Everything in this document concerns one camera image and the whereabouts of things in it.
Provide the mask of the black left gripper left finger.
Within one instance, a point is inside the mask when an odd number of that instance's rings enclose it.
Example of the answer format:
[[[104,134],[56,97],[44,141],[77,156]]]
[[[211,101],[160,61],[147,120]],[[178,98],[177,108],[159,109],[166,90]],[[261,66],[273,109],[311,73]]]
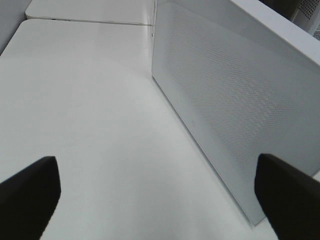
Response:
[[[57,160],[45,156],[0,184],[0,238],[39,240],[61,196]]]

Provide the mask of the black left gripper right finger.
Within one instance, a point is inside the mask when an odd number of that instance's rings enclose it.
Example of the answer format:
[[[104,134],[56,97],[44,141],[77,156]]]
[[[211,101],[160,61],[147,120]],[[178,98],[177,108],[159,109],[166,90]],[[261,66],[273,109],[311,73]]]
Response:
[[[320,183],[280,158],[258,156],[254,193],[279,240],[320,238]]]

